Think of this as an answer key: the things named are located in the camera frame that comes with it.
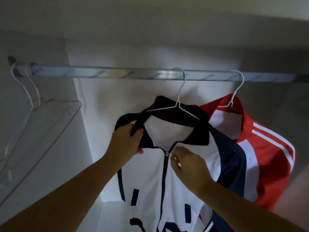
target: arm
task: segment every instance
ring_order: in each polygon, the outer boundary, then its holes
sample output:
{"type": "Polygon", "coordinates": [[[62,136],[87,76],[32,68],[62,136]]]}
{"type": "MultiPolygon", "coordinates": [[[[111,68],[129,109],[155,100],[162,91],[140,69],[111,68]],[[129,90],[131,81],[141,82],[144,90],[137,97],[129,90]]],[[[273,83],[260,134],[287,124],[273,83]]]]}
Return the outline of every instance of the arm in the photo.
{"type": "Polygon", "coordinates": [[[131,137],[132,126],[120,127],[100,160],[5,222],[0,231],[75,232],[107,182],[136,152],[143,153],[138,148],[143,130],[131,137]]]}
{"type": "Polygon", "coordinates": [[[304,232],[293,223],[216,183],[204,159],[187,148],[175,148],[171,165],[183,184],[216,211],[235,232],[304,232]]]}

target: wire hanger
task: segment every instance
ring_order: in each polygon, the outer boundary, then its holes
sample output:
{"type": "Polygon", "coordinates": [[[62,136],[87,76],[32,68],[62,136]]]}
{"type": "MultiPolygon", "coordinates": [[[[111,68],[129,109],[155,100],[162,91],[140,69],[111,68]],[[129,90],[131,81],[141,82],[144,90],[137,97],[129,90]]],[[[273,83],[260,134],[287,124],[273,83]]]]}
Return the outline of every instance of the wire hanger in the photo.
{"type": "Polygon", "coordinates": [[[175,107],[177,107],[177,104],[178,104],[178,107],[179,107],[181,110],[183,110],[184,112],[188,113],[189,115],[191,115],[191,116],[193,116],[193,117],[195,117],[196,119],[199,120],[198,117],[196,117],[195,115],[193,115],[193,114],[191,114],[190,112],[186,111],[185,109],[183,109],[183,108],[180,106],[180,92],[181,92],[181,89],[182,89],[183,85],[184,85],[185,82],[187,81],[187,77],[186,77],[186,73],[185,73],[184,70],[182,70],[181,68],[175,67],[175,68],[173,68],[173,70],[180,70],[180,71],[182,71],[183,76],[184,76],[184,82],[182,83],[182,85],[180,86],[180,89],[179,89],[179,91],[178,91],[178,98],[177,98],[177,101],[176,101],[175,106],[157,108],[157,109],[152,109],[152,110],[147,110],[147,111],[158,111],[158,110],[165,110],[165,109],[175,108],[175,107]]]}
{"type": "Polygon", "coordinates": [[[237,73],[239,73],[239,74],[241,75],[241,77],[242,77],[242,82],[241,82],[240,86],[238,86],[238,88],[234,91],[234,93],[233,93],[233,95],[232,95],[232,98],[231,98],[231,100],[229,101],[229,103],[228,103],[226,106],[218,106],[218,107],[228,107],[229,105],[231,105],[231,108],[232,108],[234,111],[240,113],[240,112],[237,111],[235,108],[233,108],[233,104],[234,104],[233,100],[234,100],[234,97],[235,97],[235,95],[236,95],[236,93],[237,93],[237,90],[240,89],[240,88],[242,87],[243,83],[245,82],[245,77],[244,77],[243,74],[242,74],[240,71],[238,71],[238,70],[231,70],[231,72],[237,72],[237,73]]]}

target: forearm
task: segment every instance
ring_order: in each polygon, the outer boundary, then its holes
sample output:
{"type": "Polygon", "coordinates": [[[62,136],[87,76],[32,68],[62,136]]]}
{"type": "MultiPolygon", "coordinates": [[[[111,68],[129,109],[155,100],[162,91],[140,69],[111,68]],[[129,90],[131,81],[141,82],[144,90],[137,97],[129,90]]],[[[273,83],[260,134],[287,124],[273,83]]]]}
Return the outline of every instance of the forearm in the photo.
{"type": "Polygon", "coordinates": [[[121,166],[105,155],[64,185],[0,226],[0,231],[75,232],[121,166]]]}
{"type": "Polygon", "coordinates": [[[235,232],[304,231],[216,182],[209,183],[200,198],[218,213],[235,232]]]}

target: silver clothes rail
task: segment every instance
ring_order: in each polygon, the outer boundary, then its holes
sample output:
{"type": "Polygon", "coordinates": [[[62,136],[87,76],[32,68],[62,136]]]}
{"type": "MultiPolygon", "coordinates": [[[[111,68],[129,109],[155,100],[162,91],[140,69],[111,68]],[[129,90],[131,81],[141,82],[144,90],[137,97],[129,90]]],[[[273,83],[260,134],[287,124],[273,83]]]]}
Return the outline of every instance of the silver clothes rail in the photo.
{"type": "MultiPolygon", "coordinates": [[[[17,64],[16,75],[26,76],[32,73],[38,77],[68,78],[118,78],[118,79],[156,79],[182,80],[183,73],[173,69],[142,69],[114,67],[82,67],[82,66],[41,66],[17,64]]],[[[239,81],[239,74],[230,71],[185,70],[187,80],[196,81],[239,81]]],[[[245,81],[251,82],[309,82],[309,76],[288,73],[243,72],[245,81]]]]}

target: white stripe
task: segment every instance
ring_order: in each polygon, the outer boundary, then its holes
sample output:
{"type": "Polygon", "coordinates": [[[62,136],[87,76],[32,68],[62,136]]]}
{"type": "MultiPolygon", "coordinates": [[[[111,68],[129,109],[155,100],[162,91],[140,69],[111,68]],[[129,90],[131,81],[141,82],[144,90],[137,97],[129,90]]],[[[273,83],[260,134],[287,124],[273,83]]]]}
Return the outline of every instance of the white stripe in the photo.
{"type": "Polygon", "coordinates": [[[207,227],[207,229],[205,230],[205,232],[209,232],[211,227],[214,225],[214,222],[212,221],[209,226],[207,227]]]}
{"type": "Polygon", "coordinates": [[[288,141],[286,140],[284,137],[280,136],[279,134],[275,133],[274,131],[268,129],[268,128],[265,128],[261,125],[258,125],[257,123],[253,122],[253,126],[260,129],[260,130],[263,130],[269,134],[271,134],[272,136],[275,136],[276,138],[280,139],[281,141],[283,141],[284,143],[286,143],[289,147],[291,147],[292,151],[293,151],[293,162],[295,162],[295,148],[294,146],[288,141]]]}
{"type": "Polygon", "coordinates": [[[274,140],[270,139],[269,137],[266,137],[265,135],[259,133],[258,131],[252,130],[252,132],[253,132],[254,134],[258,135],[259,137],[265,139],[266,141],[269,141],[271,144],[273,144],[273,145],[279,147],[279,148],[283,151],[283,153],[284,153],[284,155],[286,156],[288,162],[290,163],[291,171],[292,171],[292,169],[293,169],[293,167],[294,167],[294,162],[293,162],[293,160],[292,160],[292,157],[291,157],[290,153],[288,152],[288,150],[287,150],[283,145],[281,145],[281,144],[275,142],[274,140]]]}
{"type": "Polygon", "coordinates": [[[260,170],[257,162],[257,156],[250,142],[245,139],[238,143],[246,154],[247,170],[245,178],[245,186],[243,189],[243,197],[251,202],[257,199],[257,184],[259,182],[260,170]]]}

